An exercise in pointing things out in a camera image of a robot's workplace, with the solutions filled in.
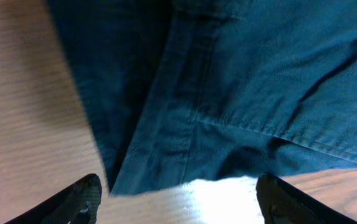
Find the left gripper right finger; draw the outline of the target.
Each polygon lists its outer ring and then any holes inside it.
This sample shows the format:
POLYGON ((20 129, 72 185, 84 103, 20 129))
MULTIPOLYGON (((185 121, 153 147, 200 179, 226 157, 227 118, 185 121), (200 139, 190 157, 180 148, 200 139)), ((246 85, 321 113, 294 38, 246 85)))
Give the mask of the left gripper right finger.
POLYGON ((258 178, 256 191, 265 224, 357 224, 269 173, 258 178))

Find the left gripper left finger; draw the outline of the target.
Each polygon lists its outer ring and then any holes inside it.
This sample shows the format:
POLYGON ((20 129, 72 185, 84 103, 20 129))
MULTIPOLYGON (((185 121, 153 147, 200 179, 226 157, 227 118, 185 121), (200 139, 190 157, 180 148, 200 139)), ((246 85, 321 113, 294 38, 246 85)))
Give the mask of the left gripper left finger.
POLYGON ((6 224, 95 224, 102 199, 97 174, 88 174, 6 224))

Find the navy blue shorts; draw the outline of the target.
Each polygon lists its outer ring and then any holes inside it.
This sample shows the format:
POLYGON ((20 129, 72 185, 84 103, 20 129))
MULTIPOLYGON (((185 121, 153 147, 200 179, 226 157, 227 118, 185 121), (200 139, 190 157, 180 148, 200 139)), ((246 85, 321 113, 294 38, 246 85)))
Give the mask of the navy blue shorts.
POLYGON ((113 195, 357 169, 357 0, 49 0, 113 195))

